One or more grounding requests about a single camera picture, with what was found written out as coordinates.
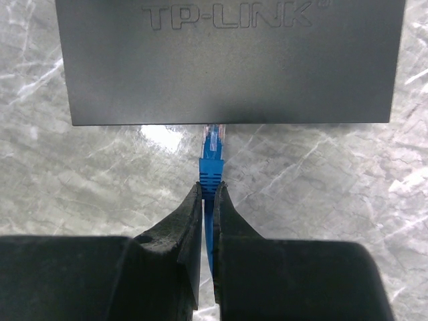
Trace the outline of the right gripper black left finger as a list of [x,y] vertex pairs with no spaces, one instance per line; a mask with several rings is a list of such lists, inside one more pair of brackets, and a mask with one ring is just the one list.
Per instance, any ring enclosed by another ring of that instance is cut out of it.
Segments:
[[201,186],[136,237],[1,238],[2,320],[191,320],[198,308]]

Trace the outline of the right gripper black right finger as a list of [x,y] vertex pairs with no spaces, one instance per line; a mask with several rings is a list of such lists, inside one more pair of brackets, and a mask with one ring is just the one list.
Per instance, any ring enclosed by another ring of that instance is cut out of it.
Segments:
[[222,320],[392,320],[378,267],[361,244],[268,239],[221,183],[213,210],[213,283]]

